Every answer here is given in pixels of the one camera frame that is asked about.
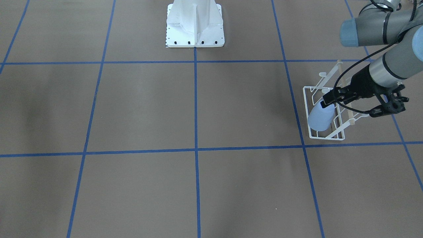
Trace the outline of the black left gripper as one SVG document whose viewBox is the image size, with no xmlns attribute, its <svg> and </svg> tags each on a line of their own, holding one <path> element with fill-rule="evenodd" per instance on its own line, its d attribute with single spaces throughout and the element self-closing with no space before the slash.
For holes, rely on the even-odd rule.
<svg viewBox="0 0 423 238">
<path fill-rule="evenodd" d="M 350 103 L 359 99 L 374 97 L 373 88 L 377 84 L 370 75 L 369 66 L 354 74 L 348 86 L 343 88 L 333 88 L 323 95 L 320 105 L 322 108 L 329 107 L 338 102 Z"/>
</svg>

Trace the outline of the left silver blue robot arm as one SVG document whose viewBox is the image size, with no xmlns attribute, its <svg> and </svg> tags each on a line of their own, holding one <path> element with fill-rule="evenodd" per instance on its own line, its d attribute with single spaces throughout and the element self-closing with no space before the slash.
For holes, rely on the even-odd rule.
<svg viewBox="0 0 423 238">
<path fill-rule="evenodd" d="M 350 84 L 323 96 L 321 106 L 347 104 L 376 97 L 380 104 L 366 113 L 396 114 L 405 110 L 408 98 L 401 95 L 403 81 L 422 72 L 422 3 L 399 9 L 399 0 L 370 0 L 356 18 L 340 27 L 345 47 L 383 45 L 383 55 L 355 73 Z"/>
</svg>

